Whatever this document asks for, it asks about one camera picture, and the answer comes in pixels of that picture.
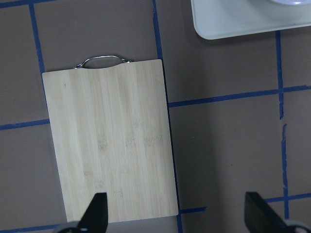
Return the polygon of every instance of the cutting board handle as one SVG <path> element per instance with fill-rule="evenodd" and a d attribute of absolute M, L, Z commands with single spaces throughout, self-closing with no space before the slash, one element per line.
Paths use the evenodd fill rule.
<path fill-rule="evenodd" d="M 129 61 L 129 60 L 125 60 L 125 59 L 123 59 L 123 58 L 119 58 L 119 57 L 114 56 L 114 55 L 98 56 L 98 57 L 87 58 L 84 62 L 82 62 L 81 64 L 75 66 L 74 68 L 75 68 L 75 69 L 84 68 L 84 65 L 85 65 L 88 61 L 90 61 L 90 60 L 97 59 L 97 58 L 107 58 L 107 57 L 117 58 L 117 59 L 119 59 L 119 60 L 120 60 L 121 62 L 123 62 L 123 63 L 130 63 L 130 62 L 132 62 L 132 61 Z"/>

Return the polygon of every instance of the wood grain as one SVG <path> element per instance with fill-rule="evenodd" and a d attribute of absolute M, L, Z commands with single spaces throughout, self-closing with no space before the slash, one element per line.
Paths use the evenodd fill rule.
<path fill-rule="evenodd" d="M 68 221 L 107 192 L 109 222 L 178 214 L 161 60 L 43 73 Z"/>

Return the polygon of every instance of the bamboo cutting board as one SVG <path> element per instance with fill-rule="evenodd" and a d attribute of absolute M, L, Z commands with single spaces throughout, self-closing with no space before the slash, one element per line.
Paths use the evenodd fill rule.
<path fill-rule="evenodd" d="M 68 221 L 107 192 L 109 222 L 178 214 L 161 60 L 43 73 Z"/>

